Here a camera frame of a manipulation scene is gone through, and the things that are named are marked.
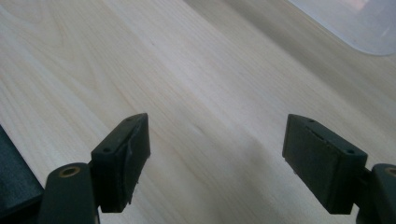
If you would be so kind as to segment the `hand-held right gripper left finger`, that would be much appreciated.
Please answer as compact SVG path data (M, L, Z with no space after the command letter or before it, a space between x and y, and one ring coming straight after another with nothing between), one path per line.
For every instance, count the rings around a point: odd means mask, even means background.
M92 151L90 162L95 200L103 213L121 213L150 156L149 116L124 119Z

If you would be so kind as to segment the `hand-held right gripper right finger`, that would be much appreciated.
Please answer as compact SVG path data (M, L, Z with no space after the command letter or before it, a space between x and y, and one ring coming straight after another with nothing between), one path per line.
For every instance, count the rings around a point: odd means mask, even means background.
M331 214L351 212L367 154L319 122L288 115L282 157Z

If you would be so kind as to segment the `dark flat panel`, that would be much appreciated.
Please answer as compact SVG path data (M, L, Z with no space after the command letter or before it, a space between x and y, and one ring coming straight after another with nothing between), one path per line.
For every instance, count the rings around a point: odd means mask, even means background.
M0 224L36 224L43 191L0 125Z

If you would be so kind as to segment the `translucent plastic container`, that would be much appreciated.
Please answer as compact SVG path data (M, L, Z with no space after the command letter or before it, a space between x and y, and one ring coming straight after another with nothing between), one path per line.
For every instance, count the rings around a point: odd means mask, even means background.
M353 49L396 54L396 0L289 0Z

